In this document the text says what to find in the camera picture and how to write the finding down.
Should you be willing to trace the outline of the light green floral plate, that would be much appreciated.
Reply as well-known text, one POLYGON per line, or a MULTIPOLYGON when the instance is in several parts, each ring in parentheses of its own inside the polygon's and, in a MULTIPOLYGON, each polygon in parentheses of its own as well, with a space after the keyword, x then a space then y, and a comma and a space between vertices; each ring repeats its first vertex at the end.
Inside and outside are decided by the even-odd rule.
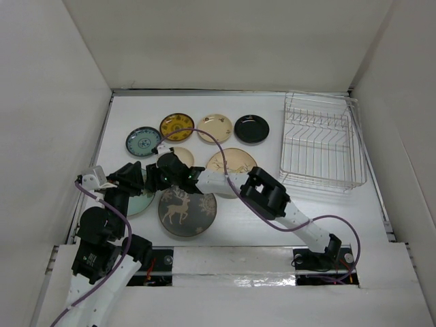
POLYGON ((148 208, 154 200, 155 193, 143 190, 139 196, 129 198, 127 216, 133 216, 141 213, 148 208))

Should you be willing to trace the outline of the beige bird branch plate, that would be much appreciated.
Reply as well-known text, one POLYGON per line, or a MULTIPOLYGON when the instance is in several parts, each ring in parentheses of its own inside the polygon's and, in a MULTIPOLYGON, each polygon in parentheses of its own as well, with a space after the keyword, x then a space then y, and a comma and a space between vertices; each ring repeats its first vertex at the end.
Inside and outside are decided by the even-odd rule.
POLYGON ((222 154, 219 151, 209 159, 206 168, 224 173, 224 166, 226 166, 229 173, 248 173, 253 167, 257 166, 255 159, 242 149, 227 148, 223 152, 226 165, 224 165, 222 154))

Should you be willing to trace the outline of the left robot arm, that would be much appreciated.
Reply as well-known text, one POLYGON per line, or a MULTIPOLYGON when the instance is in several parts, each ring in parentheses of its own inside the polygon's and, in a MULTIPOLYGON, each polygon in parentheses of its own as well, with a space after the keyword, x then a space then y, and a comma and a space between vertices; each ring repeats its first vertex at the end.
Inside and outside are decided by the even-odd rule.
POLYGON ((80 217, 69 293, 53 326, 105 326, 121 291, 152 260, 151 242, 133 234, 127 220, 130 198, 144 189, 141 164, 127 163, 109 175, 95 166, 75 186, 97 206, 80 217))

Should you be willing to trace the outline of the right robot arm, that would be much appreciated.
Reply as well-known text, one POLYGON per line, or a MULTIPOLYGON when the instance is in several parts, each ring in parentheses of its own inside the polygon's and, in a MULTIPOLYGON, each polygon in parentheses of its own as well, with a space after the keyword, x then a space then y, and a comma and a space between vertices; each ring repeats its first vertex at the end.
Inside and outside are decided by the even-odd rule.
POLYGON ((315 254, 321 267, 330 268, 339 261, 341 240, 302 213, 285 186, 260 167, 246 173, 189 167, 170 151, 147 165, 146 174, 148 191, 178 187, 189 194, 235 195, 274 229, 293 232, 315 254))

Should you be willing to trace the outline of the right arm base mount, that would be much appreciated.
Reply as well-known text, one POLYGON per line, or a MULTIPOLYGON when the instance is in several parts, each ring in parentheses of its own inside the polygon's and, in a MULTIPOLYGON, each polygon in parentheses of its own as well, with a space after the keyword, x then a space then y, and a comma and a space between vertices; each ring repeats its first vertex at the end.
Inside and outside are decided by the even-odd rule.
POLYGON ((305 248, 293 249, 293 255, 291 265, 297 271, 327 273, 329 271, 349 270, 354 263, 352 250, 347 247, 341 248, 336 259, 320 253, 312 253, 305 248))

